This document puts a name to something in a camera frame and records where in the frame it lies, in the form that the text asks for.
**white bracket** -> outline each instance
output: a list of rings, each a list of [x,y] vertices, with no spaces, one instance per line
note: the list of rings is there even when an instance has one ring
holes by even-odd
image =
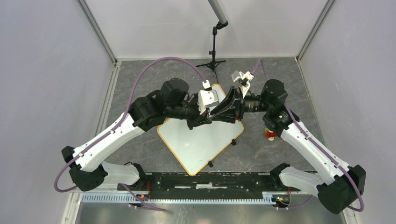
[[[233,79],[233,82],[240,87],[240,89],[242,90],[242,96],[243,98],[245,98],[246,93],[250,88],[250,81],[252,81],[254,76],[249,71],[246,73],[243,73],[241,71],[235,71],[231,75],[231,78]]]
[[[199,114],[203,114],[207,108],[219,104],[219,97],[215,90],[201,90],[198,93]]]

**metal corner frame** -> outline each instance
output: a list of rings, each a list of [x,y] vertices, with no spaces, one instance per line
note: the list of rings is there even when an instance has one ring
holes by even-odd
[[[102,33],[102,30],[100,30],[100,27],[98,23],[95,20],[95,17],[93,16],[91,10],[88,7],[88,4],[86,3],[85,0],[77,0],[78,4],[81,7],[81,10],[84,12],[89,24],[91,25],[93,31],[95,32],[96,36],[98,37],[100,43],[102,44],[103,48],[105,49],[107,55],[109,56],[110,60],[116,64],[117,63],[117,58],[115,57],[113,51],[110,48],[109,43],[107,42],[105,36]]]
[[[313,25],[307,39],[305,40],[300,52],[296,56],[296,60],[300,61],[304,54],[306,53],[309,45],[311,44],[313,38],[316,36],[316,33],[318,32],[319,28],[322,26],[323,21],[325,20],[326,16],[328,15],[330,9],[334,5],[336,0],[327,0],[325,3],[325,6],[323,7],[322,11],[319,14],[319,17],[316,19],[315,24]]]

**gray floor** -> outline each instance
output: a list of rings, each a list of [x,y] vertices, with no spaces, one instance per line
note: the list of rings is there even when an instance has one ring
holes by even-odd
[[[292,195],[291,205],[307,200]],[[341,214],[327,211],[318,199],[289,211],[270,205],[157,204],[167,211],[135,210],[125,204],[82,203],[77,224],[344,224]]]
[[[206,63],[209,59],[191,60],[194,64]],[[253,70],[256,58],[232,58],[218,66],[219,83],[228,92],[231,74],[235,70]],[[125,110],[126,102],[132,85],[139,72],[150,61],[125,61],[121,63],[120,72],[111,104],[107,126],[113,123]],[[319,140],[322,140],[317,120],[305,87],[303,78],[294,58],[265,58],[266,73],[270,78],[276,78],[285,83],[288,92],[289,107],[304,122],[305,126]],[[209,81],[214,84],[215,76],[206,67],[199,68]],[[202,89],[199,76],[188,65],[176,61],[160,62],[155,65],[140,80],[134,98],[147,95],[161,88],[164,81],[178,77],[190,85],[190,92]],[[251,91],[260,93],[265,83],[264,74],[259,67],[252,81]],[[213,160],[213,167],[205,167],[202,171],[270,171],[275,166],[286,162],[300,170],[313,170],[312,166],[288,143],[276,138],[268,141],[264,135],[262,113],[245,115],[242,123],[244,132],[238,137],[236,146],[228,146]],[[128,161],[139,163],[146,172],[180,172],[183,167],[172,152],[160,139],[156,128],[131,140],[107,159],[107,162],[124,164]]]

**white wall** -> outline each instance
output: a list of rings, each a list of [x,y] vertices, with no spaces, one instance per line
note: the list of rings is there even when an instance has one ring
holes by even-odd
[[[394,223],[396,1],[336,1],[302,59],[328,147],[367,172],[363,224]]]
[[[218,19],[206,0],[86,0],[118,58],[210,57]],[[296,56],[326,0],[219,0],[218,57]]]
[[[0,3],[0,223],[60,222],[61,149],[92,137],[111,67],[77,1]]]

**purple cable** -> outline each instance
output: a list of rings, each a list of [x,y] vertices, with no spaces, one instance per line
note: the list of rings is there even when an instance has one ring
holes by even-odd
[[[269,78],[268,78],[267,74],[265,73],[264,62],[263,62],[262,58],[260,58],[260,59],[257,61],[256,66],[255,66],[255,69],[253,69],[253,72],[256,71],[259,62],[261,62],[261,66],[262,66],[262,70],[263,70],[263,72],[264,72],[265,78],[268,80]],[[296,119],[294,118],[294,115],[293,115],[293,113],[291,112],[291,110],[289,109],[289,107],[288,107],[286,104],[285,104],[284,106],[285,106],[285,108],[286,108],[288,114],[290,115],[291,119],[293,120],[293,123],[297,126],[297,128],[300,130],[300,132],[301,132],[305,137],[308,137],[308,134],[306,133],[306,131],[304,131],[304,129],[299,125],[299,123],[298,123],[298,122],[296,121]],[[348,208],[349,208],[349,209],[352,209],[352,210],[354,210],[354,211],[362,212],[362,211],[364,210],[363,198],[361,197],[361,194],[360,194],[360,192],[359,192],[359,189],[358,189],[358,187],[356,186],[356,183],[353,181],[353,179],[352,179],[351,176],[349,175],[349,173],[348,173],[342,166],[340,166],[340,165],[338,164],[338,162],[337,162],[332,156],[330,156],[330,155],[329,155],[329,154],[328,154],[328,153],[327,153],[327,152],[326,152],[326,151],[325,151],[314,139],[312,139],[311,137],[309,137],[308,139],[309,139],[309,141],[310,141],[316,148],[318,148],[328,159],[330,159],[330,161],[331,161],[332,163],[334,163],[334,165],[335,165],[337,168],[339,168],[339,169],[341,170],[341,172],[346,176],[346,178],[349,180],[349,182],[351,183],[352,187],[354,188],[355,193],[356,193],[356,195],[358,196],[358,200],[359,200],[359,203],[360,203],[360,208],[357,209],[357,208],[354,208],[354,207],[352,207],[352,206],[348,206]],[[306,202],[304,202],[304,203],[302,203],[302,204],[300,204],[300,205],[296,205],[296,206],[289,207],[289,209],[298,208],[298,207],[300,207],[300,206],[303,206],[303,205],[307,204],[311,199],[312,199],[312,197],[311,197],[310,199],[308,199]]]
[[[255,65],[255,68],[253,69],[253,71],[251,72],[252,75],[254,75],[257,71],[257,69],[259,68],[259,64],[261,64],[262,67],[262,71],[264,72],[264,76],[267,80],[269,80],[267,73],[265,72],[265,66],[264,66],[264,61],[262,60],[262,58],[260,58],[259,60],[257,60],[257,63]]]
[[[127,113],[128,113],[128,111],[129,111],[129,106],[130,106],[131,103],[132,103],[132,98],[133,98],[135,89],[136,89],[136,87],[137,87],[137,84],[138,84],[140,78],[143,76],[143,74],[144,74],[151,66],[153,66],[154,64],[156,64],[156,63],[158,63],[158,62],[165,61],[165,60],[176,60],[176,61],[181,61],[181,62],[184,62],[184,63],[188,64],[189,66],[191,66],[191,67],[198,73],[198,75],[201,77],[202,81],[203,81],[203,82],[206,82],[205,76],[198,70],[198,68],[195,67],[195,65],[194,65],[193,63],[191,63],[191,62],[189,62],[189,61],[187,61],[187,60],[184,60],[184,59],[182,59],[182,58],[179,58],[179,57],[163,57],[163,58],[159,58],[159,59],[157,59],[157,60],[155,60],[155,61],[152,61],[151,63],[149,63],[149,64],[140,72],[140,74],[139,74],[138,77],[136,78],[136,81],[135,81],[135,83],[134,83],[134,85],[133,85],[133,87],[132,87],[132,90],[131,90],[131,95],[129,96],[129,100],[128,100],[128,103],[127,103],[127,108],[125,109],[124,114],[123,114],[121,120],[120,120],[120,121],[117,123],[117,125],[112,129],[112,131],[115,131],[115,130],[122,124],[122,122],[125,120],[125,118],[126,118],[126,116],[127,116]],[[105,133],[105,134],[102,135],[100,138],[98,138],[97,140],[95,140],[93,143],[91,143],[90,145],[88,145],[83,151],[81,151],[80,154],[85,154],[90,148],[92,148],[93,146],[95,146],[96,144],[98,144],[100,141],[102,141],[102,140],[103,140],[104,138],[106,138],[108,135],[110,135],[110,132]],[[60,189],[60,188],[58,187],[58,182],[59,182],[60,177],[61,177],[62,174],[64,173],[64,171],[65,171],[72,163],[74,163],[78,158],[80,158],[80,155],[77,155],[76,157],[74,157],[73,159],[71,159],[71,160],[61,169],[61,171],[58,173],[58,175],[57,175],[57,177],[55,178],[55,181],[54,181],[54,188],[55,188],[55,190],[56,190],[57,192],[63,193],[63,192],[68,192],[68,191],[71,191],[71,190],[77,188],[77,186],[73,186],[73,187],[68,188],[68,189]]]

